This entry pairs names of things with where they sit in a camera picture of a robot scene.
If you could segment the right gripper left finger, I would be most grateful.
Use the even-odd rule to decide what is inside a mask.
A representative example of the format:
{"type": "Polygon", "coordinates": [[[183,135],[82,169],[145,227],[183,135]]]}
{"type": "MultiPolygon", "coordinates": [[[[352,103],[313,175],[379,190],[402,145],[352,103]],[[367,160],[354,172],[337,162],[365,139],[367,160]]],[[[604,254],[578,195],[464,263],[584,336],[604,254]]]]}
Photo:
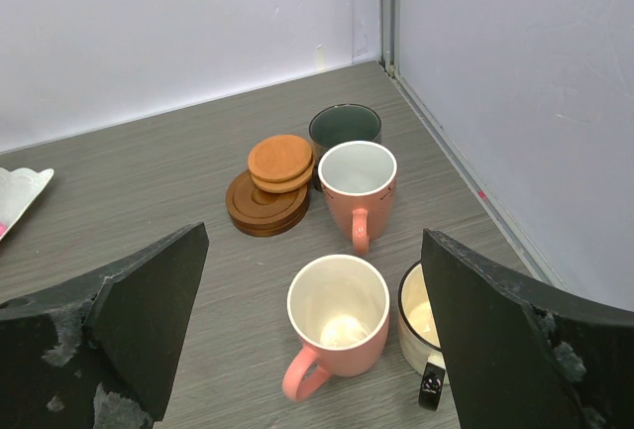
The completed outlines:
{"type": "Polygon", "coordinates": [[[190,224],[3,302],[2,427],[151,428],[163,420],[208,248],[204,224],[190,224]]]}

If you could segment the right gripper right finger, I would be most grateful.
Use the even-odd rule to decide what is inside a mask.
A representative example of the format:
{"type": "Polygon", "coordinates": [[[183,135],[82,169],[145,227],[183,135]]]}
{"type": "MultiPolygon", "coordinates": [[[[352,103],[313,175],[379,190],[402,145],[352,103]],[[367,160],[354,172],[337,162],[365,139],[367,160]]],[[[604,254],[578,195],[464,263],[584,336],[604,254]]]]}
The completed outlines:
{"type": "Polygon", "coordinates": [[[421,264],[464,428],[630,428],[633,314],[426,229],[421,264]]]}

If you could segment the pink mug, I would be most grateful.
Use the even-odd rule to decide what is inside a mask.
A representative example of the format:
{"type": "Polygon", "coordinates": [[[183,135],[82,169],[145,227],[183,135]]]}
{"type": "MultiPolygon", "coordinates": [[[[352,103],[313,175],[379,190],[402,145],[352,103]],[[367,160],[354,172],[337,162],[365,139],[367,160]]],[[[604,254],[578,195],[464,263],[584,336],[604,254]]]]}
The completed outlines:
{"type": "Polygon", "coordinates": [[[286,310],[302,345],[281,385],[292,401],[306,399],[332,375],[368,371],[385,346],[388,287],[361,258],[328,255],[304,266],[288,288],[286,310]]]}
{"type": "Polygon", "coordinates": [[[387,226],[397,170],[394,154],[369,141],[342,143],[319,161],[318,177],[328,208],[359,255],[369,251],[370,242],[387,226]]]}

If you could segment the stack of wooden coasters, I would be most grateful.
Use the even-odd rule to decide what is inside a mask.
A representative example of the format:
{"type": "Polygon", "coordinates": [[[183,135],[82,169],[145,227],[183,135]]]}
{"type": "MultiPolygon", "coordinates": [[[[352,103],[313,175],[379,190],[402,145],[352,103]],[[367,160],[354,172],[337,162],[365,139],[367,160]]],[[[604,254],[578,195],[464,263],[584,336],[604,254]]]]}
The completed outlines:
{"type": "Polygon", "coordinates": [[[307,185],[286,193],[263,191],[245,170],[229,185],[225,203],[239,231],[255,237],[271,237],[290,230],[304,218],[310,193],[307,185]]]}

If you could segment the light wooden coaster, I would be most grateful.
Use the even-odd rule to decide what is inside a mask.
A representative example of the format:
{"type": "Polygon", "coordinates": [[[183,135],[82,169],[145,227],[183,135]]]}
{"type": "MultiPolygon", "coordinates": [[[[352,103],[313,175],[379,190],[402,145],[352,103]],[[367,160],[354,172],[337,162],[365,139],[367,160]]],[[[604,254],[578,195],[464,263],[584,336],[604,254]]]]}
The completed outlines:
{"type": "Polygon", "coordinates": [[[312,177],[312,173],[313,173],[314,164],[315,164],[315,160],[312,160],[309,166],[307,166],[306,169],[302,171],[299,175],[291,178],[290,180],[281,181],[281,182],[265,181],[263,179],[255,177],[255,175],[252,172],[249,172],[249,175],[253,183],[255,184],[255,186],[261,189],[262,191],[274,193],[274,194],[286,193],[286,192],[297,190],[300,187],[306,185],[310,181],[312,177]]]}
{"type": "Polygon", "coordinates": [[[253,176],[267,182],[284,182],[299,176],[312,161],[308,142],[296,135],[276,135],[255,145],[248,156],[253,176]]]}

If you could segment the dark green mug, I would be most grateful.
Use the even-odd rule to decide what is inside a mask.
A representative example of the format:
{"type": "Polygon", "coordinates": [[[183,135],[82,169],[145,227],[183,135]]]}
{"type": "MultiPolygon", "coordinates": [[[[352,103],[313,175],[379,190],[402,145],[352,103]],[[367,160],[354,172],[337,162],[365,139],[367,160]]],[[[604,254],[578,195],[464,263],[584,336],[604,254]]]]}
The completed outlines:
{"type": "Polygon", "coordinates": [[[381,143],[382,122],[371,108],[361,104],[338,104],[316,114],[308,127],[313,150],[312,184],[321,192],[320,159],[333,147],[350,141],[381,143]]]}

